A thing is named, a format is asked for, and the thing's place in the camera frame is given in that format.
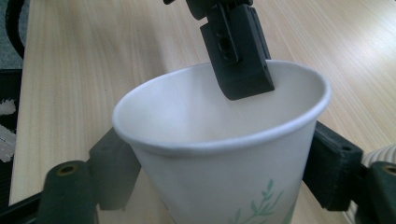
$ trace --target black clamp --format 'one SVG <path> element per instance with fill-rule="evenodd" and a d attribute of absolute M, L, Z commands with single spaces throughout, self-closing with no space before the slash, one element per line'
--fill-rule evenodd
<path fill-rule="evenodd" d="M 90 150 L 88 161 L 53 167 L 43 191 L 0 211 L 0 223 L 97 224 L 101 210 L 123 209 L 140 172 L 131 147 L 111 129 Z"/>
<path fill-rule="evenodd" d="M 396 223 L 396 164 L 361 164 L 363 150 L 317 123 L 304 172 L 304 182 L 328 211 L 358 205 L 357 224 Z"/>
<path fill-rule="evenodd" d="M 187 0 L 201 27 L 219 86 L 230 100 L 275 89 L 266 59 L 270 53 L 252 0 Z"/>

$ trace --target black mount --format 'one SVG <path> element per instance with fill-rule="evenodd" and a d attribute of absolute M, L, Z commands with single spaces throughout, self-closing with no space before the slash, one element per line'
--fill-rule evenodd
<path fill-rule="evenodd" d="M 219 86 L 228 99 L 275 89 L 265 61 L 270 53 L 252 0 L 187 0 L 187 4 L 195 19 L 207 17 L 201 33 Z"/>

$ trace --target white paper cup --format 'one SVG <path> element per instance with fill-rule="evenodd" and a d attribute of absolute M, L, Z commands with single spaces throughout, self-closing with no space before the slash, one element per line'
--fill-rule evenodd
<path fill-rule="evenodd" d="M 148 81 L 113 114 L 177 224 L 290 223 L 328 82 L 268 61 L 275 90 L 230 101 L 210 63 Z"/>

